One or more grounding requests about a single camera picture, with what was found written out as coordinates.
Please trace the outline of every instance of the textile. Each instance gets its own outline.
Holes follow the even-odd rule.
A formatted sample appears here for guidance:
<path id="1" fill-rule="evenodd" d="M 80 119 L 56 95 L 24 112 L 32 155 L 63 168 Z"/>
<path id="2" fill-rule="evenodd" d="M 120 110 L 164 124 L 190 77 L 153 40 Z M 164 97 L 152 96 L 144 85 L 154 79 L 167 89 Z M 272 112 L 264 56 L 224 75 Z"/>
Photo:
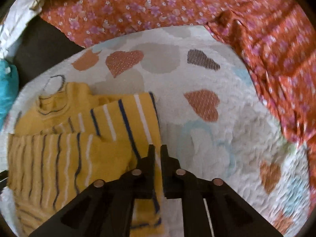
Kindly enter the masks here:
<path id="1" fill-rule="evenodd" d="M 121 63 L 130 58 L 128 67 Z M 207 180 L 222 178 L 285 237 L 306 222 L 306 146 L 286 140 L 244 63 L 203 26 L 146 30 L 83 50 L 26 85 L 6 131 L 13 131 L 49 80 L 58 90 L 60 83 L 51 80 L 56 75 L 88 84 L 93 95 L 151 91 L 162 143 L 181 167 Z M 178 200 L 160 202 L 157 225 L 163 223 L 167 236 L 183 236 L 181 209 Z"/>
<path id="2" fill-rule="evenodd" d="M 0 25 L 0 59 L 7 58 L 10 47 L 18 40 L 30 20 L 41 12 L 43 3 L 43 0 L 16 0 L 13 3 L 3 25 Z"/>
<path id="3" fill-rule="evenodd" d="M 311 209 L 316 203 L 316 32 L 295 0 L 226 10 L 206 27 L 245 62 L 259 99 L 287 140 L 307 143 Z"/>
<path id="4" fill-rule="evenodd" d="M 70 40 L 90 47 L 158 27 L 205 24 L 232 7 L 262 0 L 50 0 L 41 17 Z"/>
<path id="5" fill-rule="evenodd" d="M 135 168 L 149 144 L 159 157 L 153 99 L 149 93 L 93 96 L 84 83 L 62 82 L 57 93 L 36 100 L 18 121 L 8 149 L 8 186 L 26 235 L 95 180 L 113 181 Z M 161 195 L 157 165 L 155 194 L 136 200 L 131 236 L 161 233 Z"/>
<path id="6" fill-rule="evenodd" d="M 19 92 L 19 76 L 15 65 L 0 60 L 0 129 Z"/>

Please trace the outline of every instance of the metal screw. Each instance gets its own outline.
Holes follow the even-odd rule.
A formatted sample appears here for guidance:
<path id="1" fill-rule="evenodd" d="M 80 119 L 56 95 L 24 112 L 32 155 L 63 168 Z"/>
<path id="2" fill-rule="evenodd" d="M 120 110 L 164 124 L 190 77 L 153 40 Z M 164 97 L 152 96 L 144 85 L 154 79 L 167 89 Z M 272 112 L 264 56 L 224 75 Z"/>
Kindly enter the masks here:
<path id="1" fill-rule="evenodd" d="M 176 170 L 176 174 L 177 175 L 185 175 L 185 170 L 182 169 L 182 168 L 179 168 L 179 169 Z"/>
<path id="2" fill-rule="evenodd" d="M 214 183 L 215 185 L 217 185 L 217 186 L 221 186 L 221 185 L 223 185 L 224 181 L 223 181 L 222 179 L 220 179 L 220 178 L 215 178 L 215 179 L 213 180 L 213 183 Z"/>
<path id="3" fill-rule="evenodd" d="M 94 181 L 93 185 L 94 185 L 94 187 L 100 188 L 104 185 L 104 181 L 101 179 L 96 180 L 96 181 Z"/>
<path id="4" fill-rule="evenodd" d="M 141 175 L 142 174 L 142 171 L 140 170 L 140 169 L 134 169 L 133 171 L 132 171 L 132 175 Z"/>

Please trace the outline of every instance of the garment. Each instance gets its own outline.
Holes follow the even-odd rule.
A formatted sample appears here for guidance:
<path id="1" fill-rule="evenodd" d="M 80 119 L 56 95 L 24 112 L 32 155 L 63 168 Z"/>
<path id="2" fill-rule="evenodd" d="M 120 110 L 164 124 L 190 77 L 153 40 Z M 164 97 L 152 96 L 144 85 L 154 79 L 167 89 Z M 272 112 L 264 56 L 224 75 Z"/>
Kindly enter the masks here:
<path id="1" fill-rule="evenodd" d="M 161 145 L 152 94 L 93 96 L 83 83 L 67 83 L 56 94 L 39 97 L 16 130 L 10 138 L 8 185 L 27 234 L 96 179 L 118 179 L 147 156 L 149 144 L 158 147 L 157 155 Z M 153 200 L 135 202 L 131 236 L 163 230 L 158 164 L 155 193 Z"/>
<path id="2" fill-rule="evenodd" d="M 46 0 L 42 19 L 71 41 L 91 47 L 124 34 L 202 25 L 233 6 L 263 0 Z"/>
<path id="3" fill-rule="evenodd" d="M 19 76 L 16 66 L 0 60 L 0 130 L 19 93 Z"/>
<path id="4" fill-rule="evenodd" d="M 307 143 L 316 205 L 316 32 L 296 0 L 235 5 L 206 28 L 243 59 L 259 99 L 290 142 Z"/>

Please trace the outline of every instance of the clothing pile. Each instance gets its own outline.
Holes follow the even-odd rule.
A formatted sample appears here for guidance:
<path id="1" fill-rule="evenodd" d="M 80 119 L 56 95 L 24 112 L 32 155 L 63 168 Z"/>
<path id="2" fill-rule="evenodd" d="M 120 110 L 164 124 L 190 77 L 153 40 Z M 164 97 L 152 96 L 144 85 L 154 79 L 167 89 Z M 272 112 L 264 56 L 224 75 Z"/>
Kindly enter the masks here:
<path id="1" fill-rule="evenodd" d="M 8 186 L 17 217 L 29 235 L 97 179 L 118 179 L 161 139 L 152 93 L 92 95 L 87 84 L 63 83 L 40 96 L 18 121 L 8 149 Z M 131 236 L 162 231 L 161 170 L 155 195 L 136 200 Z"/>

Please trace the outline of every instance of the orange heart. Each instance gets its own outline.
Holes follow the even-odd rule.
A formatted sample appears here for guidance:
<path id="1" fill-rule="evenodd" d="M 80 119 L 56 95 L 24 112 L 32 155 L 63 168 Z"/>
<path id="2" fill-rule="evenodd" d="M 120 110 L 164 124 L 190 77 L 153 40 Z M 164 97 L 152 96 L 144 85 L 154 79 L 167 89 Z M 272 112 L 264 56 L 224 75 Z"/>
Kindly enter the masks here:
<path id="1" fill-rule="evenodd" d="M 134 65 L 140 63 L 144 58 L 142 51 L 136 50 L 131 52 L 117 51 L 111 53 L 106 58 L 106 65 L 109 68 L 112 76 L 115 78 L 127 69 L 132 68 Z"/>
<path id="2" fill-rule="evenodd" d="M 194 92 L 187 92 L 184 97 L 189 104 L 204 121 L 214 122 L 218 119 L 216 107 L 219 104 L 219 98 L 216 93 L 202 89 Z"/>
<path id="3" fill-rule="evenodd" d="M 266 193 L 270 194 L 281 178 L 281 167 L 276 163 L 268 165 L 263 161 L 260 165 L 261 184 Z"/>
<path id="4" fill-rule="evenodd" d="M 93 53 L 91 49 L 87 50 L 78 60 L 72 63 L 72 66 L 79 71 L 87 70 L 93 67 L 99 61 L 100 52 Z"/>
<path id="5" fill-rule="evenodd" d="M 276 228 L 280 233 L 283 235 L 286 234 L 288 229 L 293 225 L 293 218 L 292 216 L 286 217 L 282 211 L 279 211 L 277 218 L 273 222 L 274 228 Z"/>

